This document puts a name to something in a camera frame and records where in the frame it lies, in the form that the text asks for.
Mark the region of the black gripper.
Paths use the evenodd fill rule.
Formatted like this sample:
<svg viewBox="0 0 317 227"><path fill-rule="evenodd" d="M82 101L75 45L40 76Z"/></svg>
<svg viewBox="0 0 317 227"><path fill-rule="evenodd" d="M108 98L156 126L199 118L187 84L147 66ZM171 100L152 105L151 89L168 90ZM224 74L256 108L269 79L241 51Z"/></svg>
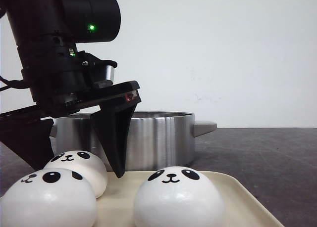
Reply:
<svg viewBox="0 0 317 227"><path fill-rule="evenodd" d="M125 173L127 138L132 115L141 101L136 81L94 89L83 67L77 71L48 73L22 69L23 80L9 81L11 88L30 89L36 105L0 115L0 141L33 169L42 169L54 157L50 133L53 120L97 106L91 124L118 178Z"/></svg>

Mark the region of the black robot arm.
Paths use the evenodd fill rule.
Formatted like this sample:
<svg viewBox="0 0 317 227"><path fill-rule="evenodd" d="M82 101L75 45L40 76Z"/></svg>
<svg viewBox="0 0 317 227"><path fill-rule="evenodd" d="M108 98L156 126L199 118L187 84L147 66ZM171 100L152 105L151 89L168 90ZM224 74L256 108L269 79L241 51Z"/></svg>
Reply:
<svg viewBox="0 0 317 227"><path fill-rule="evenodd" d="M120 29L116 0L0 0L22 64L22 80L5 88L30 89L35 105L2 113L0 140L33 169L53 158L53 120L99 106L92 126L118 177L124 175L131 117L140 102L136 81L113 83L117 63L77 43L109 42Z"/></svg>

